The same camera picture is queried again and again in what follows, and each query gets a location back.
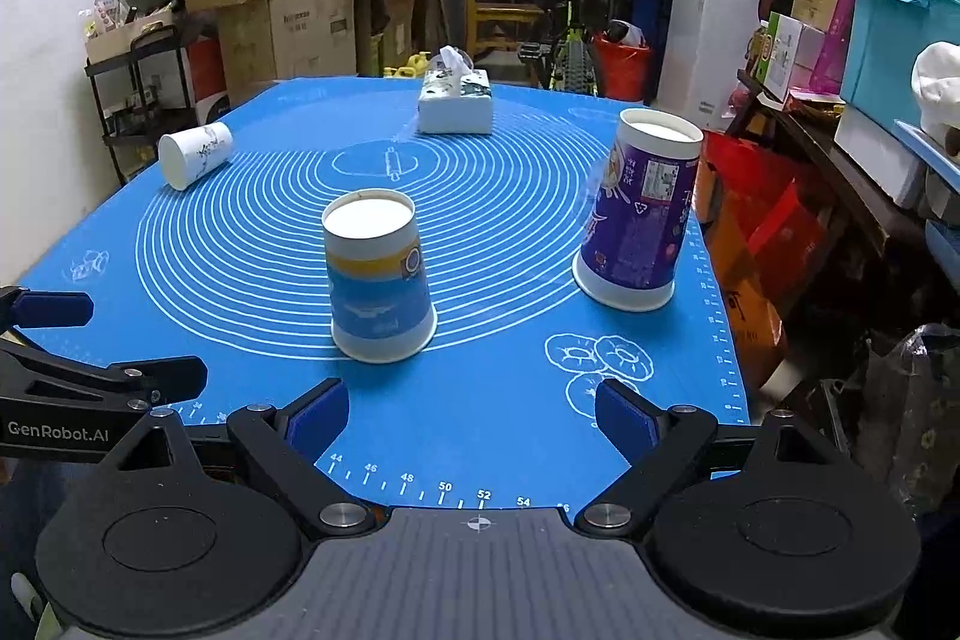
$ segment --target purple paper cup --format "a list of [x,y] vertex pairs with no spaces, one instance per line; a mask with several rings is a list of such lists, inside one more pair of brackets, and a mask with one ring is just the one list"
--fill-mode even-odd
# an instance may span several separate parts
[[620,113],[616,140],[573,257],[577,285],[628,313],[664,306],[673,276],[704,132],[652,109]]

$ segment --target red bucket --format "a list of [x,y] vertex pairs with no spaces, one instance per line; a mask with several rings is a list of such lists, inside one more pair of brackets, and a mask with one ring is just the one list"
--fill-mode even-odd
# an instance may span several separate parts
[[616,44],[603,34],[593,38],[593,45],[600,59],[605,97],[642,101],[653,51],[649,47]]

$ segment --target bicycle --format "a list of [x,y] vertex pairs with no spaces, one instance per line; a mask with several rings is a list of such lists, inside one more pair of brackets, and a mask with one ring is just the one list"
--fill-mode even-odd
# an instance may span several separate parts
[[559,0],[565,11],[563,29],[554,35],[554,15],[560,7],[541,4],[541,36],[517,49],[520,62],[534,68],[541,87],[549,91],[602,95],[601,73],[595,66],[589,28],[584,22],[588,0]]

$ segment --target metal screw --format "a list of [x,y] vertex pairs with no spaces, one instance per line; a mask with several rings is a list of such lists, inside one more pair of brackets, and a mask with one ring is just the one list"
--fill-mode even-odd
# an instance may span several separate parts
[[367,518],[367,511],[352,501],[336,501],[328,504],[320,511],[320,520],[328,527],[352,528],[357,527]]
[[584,510],[584,520],[596,528],[620,528],[630,523],[631,513],[622,504],[602,501]]

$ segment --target paper cup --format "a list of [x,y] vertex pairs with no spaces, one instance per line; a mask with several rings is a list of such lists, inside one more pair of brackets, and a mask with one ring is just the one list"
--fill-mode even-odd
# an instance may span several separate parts
[[573,257],[577,285],[598,302],[642,313],[670,301],[703,140],[697,126],[666,112],[620,113],[587,234]]
[[160,137],[160,171],[171,188],[186,191],[233,153],[233,135],[222,122]]
[[323,210],[333,341],[358,362],[419,353],[437,330],[414,203],[371,188]]

